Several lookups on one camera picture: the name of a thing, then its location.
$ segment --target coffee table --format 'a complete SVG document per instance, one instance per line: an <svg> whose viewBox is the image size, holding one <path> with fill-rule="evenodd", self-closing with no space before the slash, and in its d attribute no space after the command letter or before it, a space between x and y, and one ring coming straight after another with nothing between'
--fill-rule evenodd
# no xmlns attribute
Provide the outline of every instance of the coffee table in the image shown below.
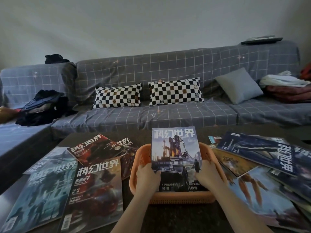
<svg viewBox="0 0 311 233"><path fill-rule="evenodd" d="M298 138L290 136L286 130L273 125L240 125L240 126L217 126L196 129L199 142L210 144L208 136L223 135L226 131L234 131L245 134L258 134L261 136L284 137L295 145L309 148L308 145ZM75 146L88 139L93 138L97 133L73 133L61 141L58 146ZM104 132L113 141L119 141L125 137L138 146L151 142L151 131L119 131ZM3 225L19 193L25 185L28 177L24 175L13 186L0 196L0 227ZM122 182L123 206L129 205L133 198L128 185L129 178ZM31 232L54 233L57 232L59 220L53 221ZM99 228L92 232L110 232L115 224ZM279 228L273 228L275 232L290 232ZM233 232L220 205L215 201L212 204L184 204L184 205L150 205L147 209L141 232Z"/></svg>

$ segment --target barcode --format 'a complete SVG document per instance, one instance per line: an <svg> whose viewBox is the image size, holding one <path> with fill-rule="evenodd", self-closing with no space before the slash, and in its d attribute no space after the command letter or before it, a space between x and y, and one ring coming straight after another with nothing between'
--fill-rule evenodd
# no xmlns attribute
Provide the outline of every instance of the barcode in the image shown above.
<svg viewBox="0 0 311 233"><path fill-rule="evenodd" d="M271 173L274 174L275 176L278 176L281 173L281 171L273 169Z"/></svg>
<svg viewBox="0 0 311 233"><path fill-rule="evenodd" d="M70 221L71 221L71 217L72 217L72 214L68 214L64 217L64 221L63 221L63 225L62 225L62 228L61 230L66 230L69 228L70 226Z"/></svg>
<svg viewBox="0 0 311 233"><path fill-rule="evenodd" d="M16 222L17 217L12 217L10 218L10 220L8 220L8 222L6 223L6 227L4 228L3 232L7 232L12 230L14 223Z"/></svg>

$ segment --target pillow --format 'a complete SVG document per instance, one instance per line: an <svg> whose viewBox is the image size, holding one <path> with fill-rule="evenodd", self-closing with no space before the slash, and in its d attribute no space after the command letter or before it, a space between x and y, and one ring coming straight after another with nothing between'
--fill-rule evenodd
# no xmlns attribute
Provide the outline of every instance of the pillow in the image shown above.
<svg viewBox="0 0 311 233"><path fill-rule="evenodd" d="M170 82L148 82L149 105L167 105L181 102L204 101L200 91L200 78Z"/></svg>
<svg viewBox="0 0 311 233"><path fill-rule="evenodd" d="M218 76L215 79L234 105L263 94L245 68Z"/></svg>
<svg viewBox="0 0 311 233"><path fill-rule="evenodd" d="M93 104L93 109L139 106L141 90L141 83L119 88L99 87L96 89L96 98Z"/></svg>

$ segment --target black and white checkered pillow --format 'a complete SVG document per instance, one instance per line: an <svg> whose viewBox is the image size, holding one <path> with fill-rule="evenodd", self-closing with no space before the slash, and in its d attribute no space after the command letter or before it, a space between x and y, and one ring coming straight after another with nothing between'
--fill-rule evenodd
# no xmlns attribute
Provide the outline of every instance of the black and white checkered pillow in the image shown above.
<svg viewBox="0 0 311 233"><path fill-rule="evenodd" d="M148 82L148 85L150 88L149 105L204 101L200 91L200 78L170 82Z"/></svg>
<svg viewBox="0 0 311 233"><path fill-rule="evenodd" d="M119 88L100 87L96 89L96 98L93 104L93 109L139 106L141 90L141 83Z"/></svg>

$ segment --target hand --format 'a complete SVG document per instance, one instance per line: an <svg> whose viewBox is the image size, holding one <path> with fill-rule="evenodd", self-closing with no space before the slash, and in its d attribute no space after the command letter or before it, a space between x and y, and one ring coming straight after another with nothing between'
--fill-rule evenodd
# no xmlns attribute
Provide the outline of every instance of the hand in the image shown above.
<svg viewBox="0 0 311 233"><path fill-rule="evenodd" d="M195 177L201 185L209 190L214 190L223 184L215 164L213 162L210 163L208 160L202 160L201 170L195 173Z"/></svg>
<svg viewBox="0 0 311 233"><path fill-rule="evenodd" d="M154 171L151 169L151 163L139 165L136 183L136 194L147 196L151 198L153 194L159 189L161 181L161 171Z"/></svg>

